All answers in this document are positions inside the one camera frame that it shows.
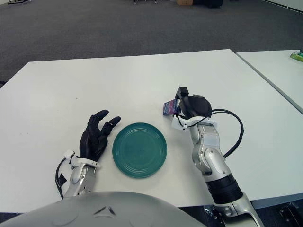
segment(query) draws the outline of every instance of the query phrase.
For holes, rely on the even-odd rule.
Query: black joint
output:
[[[214,202],[217,204],[233,202],[243,196],[232,174],[216,181],[206,182],[206,184]]]

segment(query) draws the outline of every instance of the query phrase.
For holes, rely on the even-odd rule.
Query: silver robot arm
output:
[[[246,223],[245,226],[248,226],[247,224],[251,223],[251,226],[263,227],[261,219],[246,194],[240,190],[225,162],[215,127],[199,123],[190,128],[190,134],[194,143],[192,153],[194,165],[202,172],[214,199],[214,207],[221,214],[225,225],[243,226],[243,223]],[[240,215],[243,217],[231,220]]]
[[[225,157],[228,155],[221,153],[216,122],[210,119],[214,112],[210,103],[202,96],[189,96],[185,87],[179,88],[176,98],[180,100],[179,105],[185,116],[174,115],[172,127],[190,131],[194,144],[192,159],[196,168],[201,171],[214,199],[215,204],[212,210],[218,215],[215,217],[222,219],[228,227],[263,227],[261,219],[246,194],[239,188],[225,162]],[[227,112],[234,115],[243,127],[242,122],[234,113]],[[239,145],[243,133],[242,128],[238,144],[233,147],[233,150]]]

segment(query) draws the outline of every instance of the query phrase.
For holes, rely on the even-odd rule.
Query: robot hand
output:
[[[108,114],[108,110],[102,110],[92,115],[80,140],[80,157],[98,162],[107,145],[107,137],[112,129],[119,123],[121,117],[115,117],[106,122],[101,129],[99,122]]]

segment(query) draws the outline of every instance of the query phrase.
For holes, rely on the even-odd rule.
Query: teal ceramic plate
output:
[[[167,153],[162,133],[146,123],[134,123],[123,128],[115,138],[113,158],[126,175],[148,177],[163,165]]]

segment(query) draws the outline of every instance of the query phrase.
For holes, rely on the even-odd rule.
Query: small box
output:
[[[179,101],[177,99],[173,99],[163,105],[163,115],[170,116],[173,114],[181,113],[181,108],[179,106]]]
[[[193,4],[194,0],[177,0],[178,5],[181,6],[190,6]]]

